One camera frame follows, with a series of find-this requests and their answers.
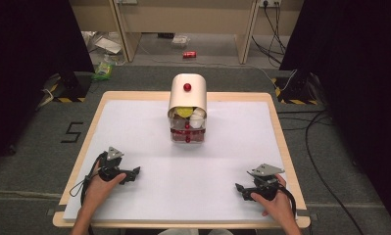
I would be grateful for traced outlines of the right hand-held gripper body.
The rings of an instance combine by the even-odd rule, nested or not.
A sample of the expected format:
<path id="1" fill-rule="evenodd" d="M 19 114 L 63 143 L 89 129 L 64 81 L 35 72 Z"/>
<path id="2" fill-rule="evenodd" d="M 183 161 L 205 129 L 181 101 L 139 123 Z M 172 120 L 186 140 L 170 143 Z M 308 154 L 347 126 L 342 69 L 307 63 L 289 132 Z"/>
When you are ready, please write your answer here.
<path id="1" fill-rule="evenodd" d="M 270 164 L 260 164 L 248 171 L 248 174 L 254 178 L 255 186 L 247 189 L 247 195 L 251 196 L 252 193 L 256 193 L 268 201 L 272 201 L 279 187 L 279 180 L 276 176 L 283 172 L 282 168 Z"/>

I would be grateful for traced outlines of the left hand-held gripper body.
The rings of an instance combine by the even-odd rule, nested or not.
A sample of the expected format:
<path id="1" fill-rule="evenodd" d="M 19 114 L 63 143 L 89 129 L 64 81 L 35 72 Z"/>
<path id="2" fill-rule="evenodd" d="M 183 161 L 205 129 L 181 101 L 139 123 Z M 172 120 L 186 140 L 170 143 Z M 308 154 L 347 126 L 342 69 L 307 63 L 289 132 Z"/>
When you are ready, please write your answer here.
<path id="1" fill-rule="evenodd" d="M 98 174 L 104 181 L 111 181 L 117 175 L 126 172 L 126 170 L 119 168 L 122 156 L 123 152 L 114 147 L 110 147 L 99 156 Z"/>

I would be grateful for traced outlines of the person's right hand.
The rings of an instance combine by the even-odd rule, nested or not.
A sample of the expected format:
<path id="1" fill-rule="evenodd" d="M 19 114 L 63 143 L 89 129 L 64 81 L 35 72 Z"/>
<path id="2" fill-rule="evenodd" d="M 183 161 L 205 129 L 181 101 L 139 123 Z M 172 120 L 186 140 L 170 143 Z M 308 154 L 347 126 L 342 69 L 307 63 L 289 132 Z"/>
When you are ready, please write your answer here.
<path id="1" fill-rule="evenodd" d="M 283 192 L 278 191 L 271 201 L 257 193 L 252 193 L 251 197 L 264 208 L 262 216 L 269 215 L 283 229 L 292 228 L 297 225 L 295 215 L 291 210 L 290 200 Z"/>

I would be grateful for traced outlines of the person's left hand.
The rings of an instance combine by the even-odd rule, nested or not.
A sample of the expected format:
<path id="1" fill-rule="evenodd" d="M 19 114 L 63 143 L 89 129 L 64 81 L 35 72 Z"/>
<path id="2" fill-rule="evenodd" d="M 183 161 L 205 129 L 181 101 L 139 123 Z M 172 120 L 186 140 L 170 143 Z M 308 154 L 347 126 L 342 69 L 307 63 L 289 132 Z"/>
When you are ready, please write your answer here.
<path id="1" fill-rule="evenodd" d="M 89 212 L 95 212 L 106 201 L 112 190 L 120 184 L 125 177 L 125 173 L 120 173 L 114 179 L 105 181 L 99 176 L 99 173 L 96 172 L 86 190 L 82 208 Z"/>

